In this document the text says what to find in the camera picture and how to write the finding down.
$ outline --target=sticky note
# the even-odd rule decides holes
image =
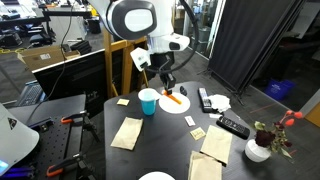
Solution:
[[[206,133],[202,130],[201,127],[191,131],[190,133],[195,140],[198,140],[206,135]]]
[[[194,126],[194,125],[196,125],[196,124],[194,123],[194,121],[193,121],[193,119],[192,119],[191,116],[186,116],[186,117],[184,117],[184,118],[186,119],[186,121],[187,121],[187,123],[188,123],[188,126]]]
[[[119,99],[119,101],[117,102],[118,105],[123,105],[123,106],[127,106],[129,104],[129,100],[128,99]]]

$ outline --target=black remote control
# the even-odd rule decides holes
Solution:
[[[213,112],[213,109],[211,107],[211,102],[210,102],[210,99],[208,99],[208,95],[205,88],[199,88],[199,96],[200,96],[200,101],[202,105],[202,111],[204,113]]]
[[[228,130],[229,132],[233,133],[236,136],[239,136],[242,139],[248,139],[249,135],[250,135],[250,130],[244,126],[242,126],[241,124],[238,124],[234,121],[232,121],[231,119],[221,116],[218,120],[217,120],[217,125],[219,125],[220,127]]]

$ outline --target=white robot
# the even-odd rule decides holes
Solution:
[[[170,94],[175,85],[171,73],[191,59],[198,44],[198,25],[186,2],[180,0],[193,23],[196,43],[189,58],[174,69],[171,69],[173,62],[167,58],[167,52],[184,50],[190,40],[173,32],[173,0],[89,0],[89,3],[98,11],[111,34],[126,40],[147,36],[148,51],[136,49],[131,56],[139,70],[158,73]],[[27,156],[38,141],[39,134],[18,121],[0,103],[0,177]]]
[[[17,120],[0,103],[0,177],[37,145],[39,133]]]
[[[167,52],[182,51],[190,39],[174,33],[172,27],[173,0],[88,0],[99,13],[104,26],[113,35],[125,40],[136,40],[147,36],[148,51],[137,48],[131,53],[136,67],[157,73],[165,89],[171,94],[175,85],[172,72],[184,66],[194,55],[198,45],[198,25],[192,10],[180,0],[189,15],[195,32],[195,44],[189,58],[171,69],[174,63],[167,58]]]

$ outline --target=black curtain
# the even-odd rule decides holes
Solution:
[[[208,69],[241,95],[304,0],[226,0]]]

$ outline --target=flower pot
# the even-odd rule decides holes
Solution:
[[[265,161],[271,156],[271,151],[268,148],[258,146],[254,139],[248,141],[244,152],[254,162]]]

